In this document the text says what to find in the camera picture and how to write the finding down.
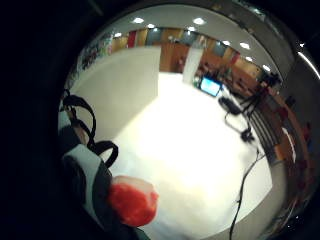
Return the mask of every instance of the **person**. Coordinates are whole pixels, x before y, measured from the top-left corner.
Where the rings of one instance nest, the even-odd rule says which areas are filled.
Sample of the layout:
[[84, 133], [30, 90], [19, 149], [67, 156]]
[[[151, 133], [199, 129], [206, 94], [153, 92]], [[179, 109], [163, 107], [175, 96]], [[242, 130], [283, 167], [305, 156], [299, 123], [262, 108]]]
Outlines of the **person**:
[[302, 127], [302, 134], [307, 145], [310, 145], [311, 143], [311, 123], [310, 122], [307, 122], [306, 125]]
[[292, 95], [290, 95], [286, 98], [285, 103], [291, 108], [296, 103], [296, 100]]

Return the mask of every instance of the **black cable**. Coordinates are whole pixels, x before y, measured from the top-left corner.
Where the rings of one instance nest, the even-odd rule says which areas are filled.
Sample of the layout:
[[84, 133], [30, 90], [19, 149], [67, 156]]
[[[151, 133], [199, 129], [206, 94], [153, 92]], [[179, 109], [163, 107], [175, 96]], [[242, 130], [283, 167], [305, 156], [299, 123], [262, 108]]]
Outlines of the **black cable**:
[[252, 170], [252, 168], [256, 165], [256, 163], [264, 157], [265, 157], [265, 154], [259, 158], [259, 149], [257, 148], [256, 160], [250, 165], [250, 167], [248, 168], [248, 170], [246, 171], [246, 173], [244, 174], [244, 176], [242, 178], [241, 187], [240, 187], [240, 198], [238, 201], [238, 209], [237, 209], [236, 215], [233, 218], [233, 221], [232, 221], [232, 224], [231, 224], [231, 227], [229, 230], [229, 240], [232, 240], [233, 229], [234, 229], [234, 226], [235, 226], [235, 223], [236, 223], [239, 211], [240, 211], [240, 207], [242, 204], [242, 197], [243, 197], [243, 189], [244, 189], [245, 180], [246, 180], [247, 176], [249, 175], [250, 171]]

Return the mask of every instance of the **computer monitor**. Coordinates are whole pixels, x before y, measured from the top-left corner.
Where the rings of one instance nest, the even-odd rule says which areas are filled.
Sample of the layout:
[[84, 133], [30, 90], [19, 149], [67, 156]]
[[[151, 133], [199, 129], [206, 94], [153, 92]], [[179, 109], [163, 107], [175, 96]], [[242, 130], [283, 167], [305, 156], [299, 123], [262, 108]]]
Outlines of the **computer monitor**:
[[208, 77], [203, 77], [200, 89], [214, 97], [216, 97], [222, 88], [222, 83], [218, 80], [210, 79]]

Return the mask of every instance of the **white wall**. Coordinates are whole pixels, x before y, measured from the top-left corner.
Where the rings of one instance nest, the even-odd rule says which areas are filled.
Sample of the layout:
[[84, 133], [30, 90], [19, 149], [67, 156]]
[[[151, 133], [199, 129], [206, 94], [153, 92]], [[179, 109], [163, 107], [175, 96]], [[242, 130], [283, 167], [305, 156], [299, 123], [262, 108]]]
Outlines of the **white wall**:
[[[94, 109], [96, 140], [112, 139], [135, 114], [156, 98], [160, 64], [158, 47], [118, 51], [93, 64], [71, 89]], [[82, 109], [79, 118], [91, 128]]]

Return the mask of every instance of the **red object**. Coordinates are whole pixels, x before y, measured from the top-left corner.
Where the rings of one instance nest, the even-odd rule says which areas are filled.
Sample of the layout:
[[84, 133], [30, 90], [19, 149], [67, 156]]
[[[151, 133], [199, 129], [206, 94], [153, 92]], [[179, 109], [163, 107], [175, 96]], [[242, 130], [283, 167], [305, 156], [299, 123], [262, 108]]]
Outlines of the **red object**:
[[238, 53], [238, 52], [236, 52], [234, 55], [233, 55], [233, 57], [232, 57], [232, 59], [231, 59], [231, 61], [230, 61], [230, 64], [235, 64], [236, 63], [236, 61], [238, 60], [240, 58], [240, 53]]
[[132, 32], [129, 33], [128, 48], [134, 47], [134, 43], [136, 41], [136, 34], [137, 34], [137, 31], [132, 31]]
[[158, 194], [153, 186], [141, 179], [118, 176], [113, 179], [108, 202], [122, 223], [139, 227], [153, 220], [157, 211]]

